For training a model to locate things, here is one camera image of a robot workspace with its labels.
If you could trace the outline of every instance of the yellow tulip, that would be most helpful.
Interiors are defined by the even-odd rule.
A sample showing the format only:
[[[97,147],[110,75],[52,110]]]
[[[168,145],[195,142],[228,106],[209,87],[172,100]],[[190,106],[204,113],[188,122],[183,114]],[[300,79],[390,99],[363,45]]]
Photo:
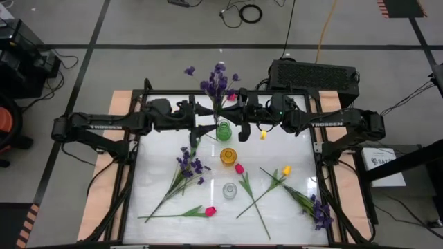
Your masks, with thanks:
[[[265,140],[266,139],[266,131],[262,131],[262,135],[260,136],[261,140]]]
[[[283,169],[283,175],[288,176],[290,174],[291,174],[291,166],[286,165],[286,167],[284,167],[284,169]]]

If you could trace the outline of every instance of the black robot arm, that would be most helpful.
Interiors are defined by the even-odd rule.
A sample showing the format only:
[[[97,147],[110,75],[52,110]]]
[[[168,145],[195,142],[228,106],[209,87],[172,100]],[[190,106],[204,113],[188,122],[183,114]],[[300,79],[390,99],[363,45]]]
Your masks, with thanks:
[[[119,163],[128,158],[129,145],[123,140],[113,141],[88,130],[125,130],[132,134],[147,135],[152,130],[190,130],[191,147],[197,146],[197,139],[217,128],[217,125],[195,126],[195,115],[210,115],[212,111],[195,104],[195,97],[189,96],[189,102],[182,100],[177,103],[178,111],[166,99],[155,99],[141,105],[141,110],[124,116],[91,115],[71,113],[54,120],[51,137],[53,140],[81,142],[96,151],[106,151]]]
[[[301,111],[293,99],[275,93],[265,107],[258,103],[256,93],[248,93],[240,89],[237,104],[223,108],[219,115],[242,126],[239,140],[248,140],[251,134],[249,123],[281,127],[287,133],[300,132],[310,127],[347,127],[348,133],[335,142],[324,142],[317,146],[316,152],[321,153],[323,161],[329,165],[338,164],[343,151],[364,141],[378,141],[385,137],[383,117],[374,111],[355,108],[341,109],[330,113],[306,113]]]

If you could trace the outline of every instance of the green glass vase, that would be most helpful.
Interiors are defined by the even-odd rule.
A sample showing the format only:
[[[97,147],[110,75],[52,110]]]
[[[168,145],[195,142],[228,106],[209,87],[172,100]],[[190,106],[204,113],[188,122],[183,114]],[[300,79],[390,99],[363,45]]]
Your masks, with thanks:
[[[227,141],[229,140],[230,136],[232,135],[232,131],[229,127],[229,121],[222,120],[219,123],[219,126],[217,128],[217,139],[221,141]]]

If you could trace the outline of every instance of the white table surface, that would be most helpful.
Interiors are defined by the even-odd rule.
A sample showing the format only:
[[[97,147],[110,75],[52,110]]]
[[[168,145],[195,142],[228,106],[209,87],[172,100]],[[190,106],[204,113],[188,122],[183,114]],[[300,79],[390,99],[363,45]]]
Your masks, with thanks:
[[[291,95],[297,105],[306,111],[302,95]],[[186,95],[150,95],[148,100],[167,98],[173,105]],[[270,95],[259,95],[259,102],[265,104]],[[212,104],[205,95],[196,95],[196,101],[211,108]],[[213,124],[212,116],[197,117],[197,124]],[[238,183],[241,176],[234,167],[224,167],[220,161],[222,149],[230,147],[237,152],[237,162],[241,163],[249,174],[254,197],[259,197],[270,185],[271,178],[260,170],[263,167],[272,173],[279,170],[281,176],[285,165],[292,167],[287,185],[307,196],[318,195],[314,153],[309,130],[303,131],[297,138],[285,133],[279,126],[269,132],[266,140],[260,140],[260,131],[251,125],[251,136],[247,142],[239,142],[237,134],[240,126],[231,124],[233,135],[229,141],[214,141],[202,137],[197,157],[203,165],[213,170],[204,176],[205,183],[186,189],[185,195],[177,194],[168,200],[156,215],[181,214],[191,208],[202,205],[214,206],[217,213],[210,217],[176,217],[144,219],[159,204],[167,192],[174,170],[176,157],[181,156],[180,148],[189,146],[189,131],[153,131],[141,138],[131,199],[127,213],[127,223],[123,243],[148,244],[235,244],[235,245],[327,245],[324,229],[316,231],[312,218],[302,214],[300,206],[282,188],[277,187],[257,202],[271,239],[268,239],[254,207],[239,219],[235,217],[249,206],[252,201]],[[209,133],[215,137],[215,131]],[[237,196],[227,200],[222,194],[226,183],[237,186]]]

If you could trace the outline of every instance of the floor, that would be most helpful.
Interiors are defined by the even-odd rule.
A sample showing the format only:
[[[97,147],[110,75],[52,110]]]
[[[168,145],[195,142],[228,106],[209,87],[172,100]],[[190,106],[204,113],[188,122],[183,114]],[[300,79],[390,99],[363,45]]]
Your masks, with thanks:
[[[140,89],[145,77],[155,89],[197,89],[183,75],[188,66],[195,66],[196,77],[203,78],[214,64],[225,62],[229,73],[242,78],[236,88],[252,89],[266,77],[272,59],[282,54],[292,0],[283,8],[274,1],[255,0],[263,9],[262,20],[237,29],[225,27],[218,16],[227,2],[203,0],[196,8],[180,8],[166,0],[21,0],[9,9],[45,44],[80,59],[76,67],[62,69],[66,82],[55,97],[39,102],[24,115],[24,134],[34,138],[33,148],[4,155],[13,165],[1,170],[0,202],[41,204],[28,246],[75,242],[93,172],[91,166],[53,146],[54,118],[72,110],[107,113],[113,91]],[[443,2],[421,2],[428,17],[416,22],[427,42],[425,49],[441,63]],[[297,0],[288,56],[314,62],[331,7],[332,1]],[[245,15],[253,17],[254,13]],[[230,25],[239,21],[235,11],[224,16]],[[360,96],[355,102],[360,109],[382,111],[392,106],[425,83],[431,73],[432,56],[425,55],[410,20],[382,17],[375,0],[339,0],[323,43],[329,46],[321,51],[319,63],[354,66],[360,72]],[[437,89],[431,89],[395,109],[385,118],[387,136],[382,142],[429,145],[440,139],[442,104]],[[66,150],[91,162],[96,158],[91,149],[76,143]],[[429,196],[423,193],[401,199],[421,219],[436,219]],[[374,202],[398,219],[412,220],[401,206],[380,194],[374,194]],[[378,210],[377,214],[380,224],[375,241],[381,245],[443,246],[421,227],[394,222]]]

